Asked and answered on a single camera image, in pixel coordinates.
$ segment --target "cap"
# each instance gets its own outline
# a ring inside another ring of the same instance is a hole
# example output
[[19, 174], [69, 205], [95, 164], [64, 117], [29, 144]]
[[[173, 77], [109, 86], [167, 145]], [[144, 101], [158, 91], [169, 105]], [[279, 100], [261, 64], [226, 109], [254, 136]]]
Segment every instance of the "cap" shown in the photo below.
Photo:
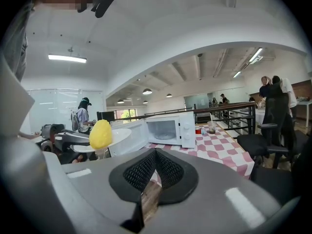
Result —
[[88, 97], [82, 98], [83, 101], [86, 101], [88, 103], [89, 106], [92, 106], [92, 104], [89, 101]]

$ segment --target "yellow sponge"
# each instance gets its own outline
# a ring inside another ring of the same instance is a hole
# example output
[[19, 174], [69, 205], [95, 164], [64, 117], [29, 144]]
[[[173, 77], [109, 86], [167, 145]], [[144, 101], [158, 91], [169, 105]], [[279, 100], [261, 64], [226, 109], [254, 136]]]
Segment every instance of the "yellow sponge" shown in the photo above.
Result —
[[90, 136], [90, 145], [93, 149], [102, 149], [112, 144], [113, 135], [108, 121], [101, 119], [93, 127]]

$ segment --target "microwave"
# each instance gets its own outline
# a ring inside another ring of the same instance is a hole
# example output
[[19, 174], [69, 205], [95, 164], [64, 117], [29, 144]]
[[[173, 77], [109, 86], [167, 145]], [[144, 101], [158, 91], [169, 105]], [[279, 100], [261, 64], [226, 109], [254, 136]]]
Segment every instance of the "microwave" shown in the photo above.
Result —
[[181, 145], [183, 148], [195, 147], [195, 119], [193, 112], [156, 115], [132, 121], [112, 129], [128, 128], [131, 135], [118, 147], [110, 148], [111, 156], [134, 152], [147, 143]]

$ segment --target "pink and white tablecloth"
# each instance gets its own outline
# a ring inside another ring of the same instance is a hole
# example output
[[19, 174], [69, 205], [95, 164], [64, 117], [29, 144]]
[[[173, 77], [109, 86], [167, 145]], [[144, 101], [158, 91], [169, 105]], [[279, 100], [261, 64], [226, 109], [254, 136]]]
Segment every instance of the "pink and white tablecloth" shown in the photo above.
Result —
[[[208, 130], [208, 125], [200, 125]], [[182, 148], [179, 145], [163, 145], [148, 143], [145, 148], [161, 148], [164, 150], [175, 150], [184, 154], [193, 155], [200, 158], [209, 159], [224, 164], [234, 171], [237, 171], [245, 178], [249, 178], [254, 161], [249, 153], [228, 135], [221, 127], [217, 126], [215, 134], [206, 133], [205, 135], [196, 135], [195, 148]], [[161, 185], [160, 177], [155, 172], [151, 178], [152, 181]]]

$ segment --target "brown wooden wall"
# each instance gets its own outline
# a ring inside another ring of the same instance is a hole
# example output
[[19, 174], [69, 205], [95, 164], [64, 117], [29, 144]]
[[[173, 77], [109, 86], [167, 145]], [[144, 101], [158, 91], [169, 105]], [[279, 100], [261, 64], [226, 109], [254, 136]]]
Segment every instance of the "brown wooden wall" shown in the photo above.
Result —
[[[312, 99], [312, 82], [311, 80], [306, 80], [298, 83], [292, 84], [292, 88], [296, 97], [310, 97]], [[261, 100], [259, 93], [250, 94], [249, 96], [253, 97], [256, 102]], [[297, 117], [301, 119], [306, 119], [307, 111], [306, 106], [298, 105], [297, 106]], [[312, 105], [310, 105], [310, 120], [312, 120]]]

